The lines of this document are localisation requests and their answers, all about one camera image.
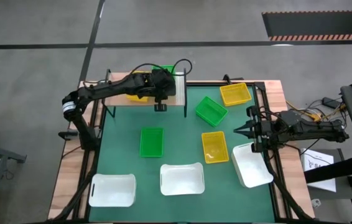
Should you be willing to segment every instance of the white plastic basket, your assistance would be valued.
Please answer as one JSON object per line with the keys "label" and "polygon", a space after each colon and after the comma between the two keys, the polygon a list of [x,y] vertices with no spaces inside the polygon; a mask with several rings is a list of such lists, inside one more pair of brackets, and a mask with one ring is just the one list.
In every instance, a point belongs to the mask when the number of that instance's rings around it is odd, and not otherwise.
{"label": "white plastic basket", "polygon": [[163,195],[202,194],[205,191],[202,164],[171,166],[160,169],[160,189]]}
{"label": "white plastic basket", "polygon": [[253,153],[252,143],[236,146],[233,149],[233,160],[239,182],[243,187],[257,187],[273,181],[273,176],[267,170],[261,153]]}
{"label": "white plastic basket", "polygon": [[95,174],[90,185],[92,207],[130,207],[136,198],[136,178],[128,175]]}

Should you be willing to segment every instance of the green mat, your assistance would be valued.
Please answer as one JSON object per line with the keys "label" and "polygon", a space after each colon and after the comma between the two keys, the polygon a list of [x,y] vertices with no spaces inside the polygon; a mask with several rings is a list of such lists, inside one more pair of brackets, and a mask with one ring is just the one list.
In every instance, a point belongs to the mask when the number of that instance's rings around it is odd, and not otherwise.
{"label": "green mat", "polygon": [[[251,142],[233,133],[248,119],[243,105],[227,107],[229,113],[212,127],[195,114],[196,105],[209,96],[223,105],[219,87],[188,87],[187,118],[183,106],[168,106],[164,113],[153,106],[118,106],[116,117],[106,116],[98,162],[98,174],[134,174],[137,181],[136,201],[128,208],[92,207],[91,222],[274,222],[268,185],[243,188],[231,161],[235,146]],[[141,158],[141,129],[164,129],[164,155]],[[224,131],[230,160],[206,164],[201,134]],[[201,162],[205,191],[198,195],[164,196],[160,192],[160,167]]]}

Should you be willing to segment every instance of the yellow bin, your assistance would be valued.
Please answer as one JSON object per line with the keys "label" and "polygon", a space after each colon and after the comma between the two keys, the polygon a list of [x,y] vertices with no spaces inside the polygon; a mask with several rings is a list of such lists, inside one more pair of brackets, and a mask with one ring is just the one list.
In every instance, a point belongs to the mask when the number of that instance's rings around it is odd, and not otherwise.
{"label": "yellow bin", "polygon": [[147,103],[149,101],[148,96],[143,96],[141,99],[139,99],[137,95],[126,95],[126,98],[128,98],[131,101],[141,102],[141,103]]}
{"label": "yellow bin", "polygon": [[238,105],[251,100],[251,94],[245,83],[222,86],[220,94],[225,106]]}
{"label": "yellow bin", "polygon": [[207,164],[228,161],[228,151],[224,132],[217,131],[212,133],[202,133],[202,145],[205,162]]}

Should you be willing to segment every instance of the gray floor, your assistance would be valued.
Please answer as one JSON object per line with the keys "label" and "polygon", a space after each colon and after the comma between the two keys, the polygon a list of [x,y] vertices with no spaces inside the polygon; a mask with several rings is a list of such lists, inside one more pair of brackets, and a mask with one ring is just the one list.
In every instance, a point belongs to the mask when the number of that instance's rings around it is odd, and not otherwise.
{"label": "gray floor", "polygon": [[[87,43],[98,0],[0,1],[0,44]],[[107,0],[96,42],[267,40],[261,12],[352,10],[352,0]],[[61,99],[75,89],[85,49],[0,50],[0,146],[28,154],[10,164],[15,178],[0,189],[0,223],[45,220],[57,176],[66,128]],[[324,96],[337,98],[352,83],[352,45],[290,47],[199,47],[94,49],[88,80],[107,68],[127,71],[144,62],[193,61],[189,80],[282,80],[285,97],[304,107]],[[320,141],[317,148],[342,148],[352,157],[351,136],[343,144]],[[302,147],[311,142],[300,142]],[[349,201],[326,201],[321,220],[352,221]]]}

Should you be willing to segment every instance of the yellow cable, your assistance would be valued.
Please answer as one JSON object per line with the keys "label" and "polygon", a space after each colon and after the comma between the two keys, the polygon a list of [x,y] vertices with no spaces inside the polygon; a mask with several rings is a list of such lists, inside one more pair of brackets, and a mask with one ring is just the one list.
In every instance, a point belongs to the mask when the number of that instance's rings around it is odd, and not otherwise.
{"label": "yellow cable", "polygon": [[344,108],[346,108],[346,105],[345,105],[345,104],[342,104],[340,107],[338,107],[337,109],[335,109],[332,113],[330,113],[330,114],[324,116],[323,119],[329,118],[329,117],[333,116],[334,114],[336,114],[337,112],[343,110]]}
{"label": "yellow cable", "polygon": [[[293,109],[295,109],[295,110],[299,110],[298,108],[296,108],[294,105],[292,105],[292,103],[289,103],[287,100],[285,101],[285,102],[287,102],[287,104],[291,107],[291,108],[293,108]],[[307,115],[309,118],[311,118],[314,122],[317,122],[317,121],[321,121],[321,117],[319,116],[319,115],[317,115],[317,114],[311,114],[311,113],[309,113],[309,112],[306,112],[306,111],[300,111],[302,114],[304,114],[304,115]]]}

